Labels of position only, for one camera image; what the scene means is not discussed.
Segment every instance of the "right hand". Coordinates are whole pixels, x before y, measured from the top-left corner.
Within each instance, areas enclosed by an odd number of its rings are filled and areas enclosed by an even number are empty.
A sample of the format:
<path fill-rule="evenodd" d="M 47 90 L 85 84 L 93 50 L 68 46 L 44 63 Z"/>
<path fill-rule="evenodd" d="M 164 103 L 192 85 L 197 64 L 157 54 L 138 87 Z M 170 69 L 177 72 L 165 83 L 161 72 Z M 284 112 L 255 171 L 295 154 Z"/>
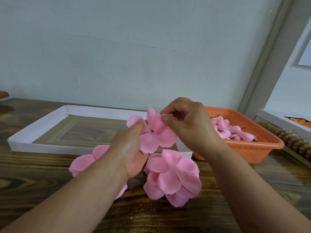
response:
<path fill-rule="evenodd" d="M 180 97 L 161 111 L 161 114 L 170 113 L 174 116 L 164 116 L 162 121 L 192 151 L 204 157 L 221 152 L 227 147 L 227 144 L 217 134 L 202 103 Z"/>

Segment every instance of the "finger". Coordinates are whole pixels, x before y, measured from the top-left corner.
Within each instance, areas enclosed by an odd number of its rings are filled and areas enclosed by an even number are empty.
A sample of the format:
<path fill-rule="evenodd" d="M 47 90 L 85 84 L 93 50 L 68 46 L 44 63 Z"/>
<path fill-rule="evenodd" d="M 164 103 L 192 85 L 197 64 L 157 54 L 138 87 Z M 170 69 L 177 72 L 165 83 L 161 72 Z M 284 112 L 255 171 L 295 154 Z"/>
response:
<path fill-rule="evenodd" d="M 133 132 L 141 133 L 142 129 L 144 128 L 144 121 L 142 119 L 137 120 L 137 122 L 131 126 L 129 129 Z"/>
<path fill-rule="evenodd" d="M 185 126 L 184 123 L 182 123 L 181 121 L 179 121 L 177 118 L 173 117 L 173 116 L 163 116 L 162 117 L 162 121 L 168 125 L 168 127 L 170 129 L 173 130 L 173 132 L 175 132 L 178 135 L 178 132 L 180 131 L 180 129 Z"/>
<path fill-rule="evenodd" d="M 187 114 L 191 110 L 191 102 L 192 101 L 188 98 L 177 98 L 166 106 L 160 114 L 170 114 L 176 111 Z"/>

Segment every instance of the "white box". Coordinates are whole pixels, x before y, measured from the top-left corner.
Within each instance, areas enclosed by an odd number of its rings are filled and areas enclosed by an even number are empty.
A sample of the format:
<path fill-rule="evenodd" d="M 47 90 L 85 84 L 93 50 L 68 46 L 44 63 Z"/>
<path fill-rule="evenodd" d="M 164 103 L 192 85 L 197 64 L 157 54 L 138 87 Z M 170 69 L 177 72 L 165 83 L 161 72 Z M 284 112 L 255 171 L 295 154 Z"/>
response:
<path fill-rule="evenodd" d="M 12 151 L 31 152 L 31 153 L 52 153 L 52 154 L 73 154 L 84 155 L 91 154 L 93 148 L 71 147 L 71 146 L 57 146 L 57 145 L 41 145 L 33 144 L 35 140 L 41 137 L 44 133 L 56 126 L 60 121 L 69 115 L 127 120 L 132 115 L 139 115 L 144 119 L 147 118 L 147 112 L 110 109 L 79 105 L 64 105 L 48 115 L 40 118 L 29 126 L 25 127 L 18 133 L 8 138 L 7 142 Z M 178 138 L 177 149 L 185 156 L 191 158 L 192 151 L 189 150 Z"/>
<path fill-rule="evenodd" d="M 266 109 L 260 109 L 257 112 L 257 116 L 263 118 L 264 120 L 280 127 L 280 128 L 287 128 L 290 129 L 292 132 L 297 133 L 301 137 L 311 140 L 311 129 L 295 123 L 290 119 L 285 117 L 292 117 L 292 118 L 302 118 L 308 121 L 311 121 L 311 118 L 306 115 L 301 114 L 290 114 L 290 113 L 280 113 L 280 112 L 273 112 Z"/>

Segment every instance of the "forearm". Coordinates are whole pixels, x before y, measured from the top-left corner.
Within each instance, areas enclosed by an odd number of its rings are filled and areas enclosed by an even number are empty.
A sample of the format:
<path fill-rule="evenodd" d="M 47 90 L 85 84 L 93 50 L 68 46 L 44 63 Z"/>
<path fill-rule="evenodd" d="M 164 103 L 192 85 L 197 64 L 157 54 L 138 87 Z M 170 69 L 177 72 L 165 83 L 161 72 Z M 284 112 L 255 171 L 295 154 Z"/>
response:
<path fill-rule="evenodd" d="M 243 232 L 307 232 L 311 222 L 279 196 L 242 157 L 225 148 L 202 156 Z"/>
<path fill-rule="evenodd" d="M 92 232 L 127 182 L 127 174 L 114 151 L 107 151 L 63 188 L 4 232 Z"/>

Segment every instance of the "white wall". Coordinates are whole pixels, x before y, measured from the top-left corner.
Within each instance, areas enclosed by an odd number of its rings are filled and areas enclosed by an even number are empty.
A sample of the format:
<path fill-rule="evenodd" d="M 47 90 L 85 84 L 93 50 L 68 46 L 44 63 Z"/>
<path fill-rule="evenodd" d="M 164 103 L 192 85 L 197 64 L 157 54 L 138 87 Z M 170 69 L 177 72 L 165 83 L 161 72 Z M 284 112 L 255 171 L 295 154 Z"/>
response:
<path fill-rule="evenodd" d="M 237 109 L 281 0 L 0 0 L 0 89 L 155 109 Z"/>
<path fill-rule="evenodd" d="M 290 55 L 265 109 L 311 115 L 311 67 L 298 65 L 310 37 L 311 18 Z"/>
<path fill-rule="evenodd" d="M 294 0 L 262 69 L 244 115 L 254 119 L 263 109 L 311 16 L 311 0 Z"/>

